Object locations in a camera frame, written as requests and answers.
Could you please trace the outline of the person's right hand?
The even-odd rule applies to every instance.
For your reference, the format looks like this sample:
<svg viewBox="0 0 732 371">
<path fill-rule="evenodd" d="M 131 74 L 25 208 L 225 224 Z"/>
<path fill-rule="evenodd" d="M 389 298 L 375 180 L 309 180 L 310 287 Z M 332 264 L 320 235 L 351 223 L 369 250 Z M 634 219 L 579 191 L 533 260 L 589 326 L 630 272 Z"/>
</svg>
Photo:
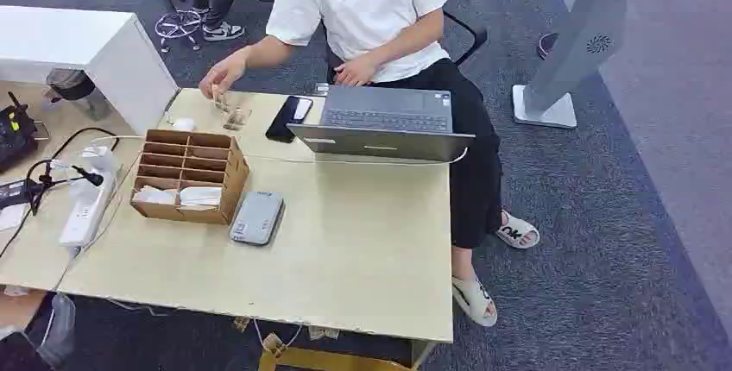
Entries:
<svg viewBox="0 0 732 371">
<path fill-rule="evenodd" d="M 201 93 L 209 99 L 222 97 L 243 76 L 246 59 L 247 53 L 240 49 L 219 61 L 199 82 Z"/>
</svg>

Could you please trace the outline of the person's left hand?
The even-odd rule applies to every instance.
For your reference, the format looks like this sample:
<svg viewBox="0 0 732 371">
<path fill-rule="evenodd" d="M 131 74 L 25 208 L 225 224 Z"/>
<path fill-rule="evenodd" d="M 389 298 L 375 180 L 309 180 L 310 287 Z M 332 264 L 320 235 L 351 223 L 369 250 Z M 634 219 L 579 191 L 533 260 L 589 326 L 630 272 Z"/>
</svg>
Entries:
<svg viewBox="0 0 732 371">
<path fill-rule="evenodd" d="M 361 86 L 372 82 L 380 62 L 371 54 L 363 54 L 334 68 L 337 85 Z"/>
</svg>

